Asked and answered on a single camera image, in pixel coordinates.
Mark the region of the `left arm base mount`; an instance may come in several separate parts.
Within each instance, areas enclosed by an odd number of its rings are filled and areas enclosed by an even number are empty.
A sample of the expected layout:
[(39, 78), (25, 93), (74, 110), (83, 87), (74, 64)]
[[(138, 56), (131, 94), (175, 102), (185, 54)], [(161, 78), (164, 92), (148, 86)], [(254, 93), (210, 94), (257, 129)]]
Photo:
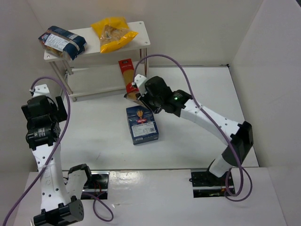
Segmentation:
[(81, 199), (91, 200), (86, 193), (99, 196), (101, 200), (107, 200), (109, 186), (109, 171), (92, 171), (91, 180), (86, 182), (82, 190)]

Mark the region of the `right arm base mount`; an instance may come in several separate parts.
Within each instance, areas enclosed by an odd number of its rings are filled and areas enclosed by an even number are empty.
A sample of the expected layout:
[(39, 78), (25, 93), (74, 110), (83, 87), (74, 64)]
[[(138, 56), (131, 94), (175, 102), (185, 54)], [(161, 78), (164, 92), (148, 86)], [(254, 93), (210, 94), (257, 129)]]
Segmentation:
[(226, 192), (226, 176), (218, 178), (206, 169), (192, 170), (189, 181), (194, 198), (221, 197)]

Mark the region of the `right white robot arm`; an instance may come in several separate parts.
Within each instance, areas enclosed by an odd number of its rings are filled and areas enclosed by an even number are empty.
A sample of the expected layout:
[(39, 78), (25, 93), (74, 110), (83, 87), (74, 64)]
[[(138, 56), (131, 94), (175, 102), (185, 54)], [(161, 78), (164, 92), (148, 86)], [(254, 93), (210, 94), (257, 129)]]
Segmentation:
[(253, 146), (252, 125), (229, 120), (200, 103), (183, 90), (172, 91), (158, 76), (150, 79), (136, 75), (134, 84), (139, 90), (137, 98), (153, 113), (164, 110), (179, 118), (189, 120), (219, 138), (227, 148), (214, 159), (208, 171), (222, 177), (230, 168), (242, 164)]

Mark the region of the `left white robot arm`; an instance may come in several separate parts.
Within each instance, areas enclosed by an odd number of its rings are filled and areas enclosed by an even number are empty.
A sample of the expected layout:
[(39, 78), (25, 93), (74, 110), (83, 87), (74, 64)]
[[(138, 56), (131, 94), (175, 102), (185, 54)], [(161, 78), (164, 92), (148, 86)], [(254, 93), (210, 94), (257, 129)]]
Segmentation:
[(90, 168), (81, 164), (70, 168), (65, 182), (61, 166), (59, 123), (67, 120), (61, 97), (53, 101), (42, 95), (22, 106), (27, 120), (26, 141), (41, 173), (41, 213), (33, 217), (34, 226), (69, 226), (84, 219), (81, 194), (91, 179)]

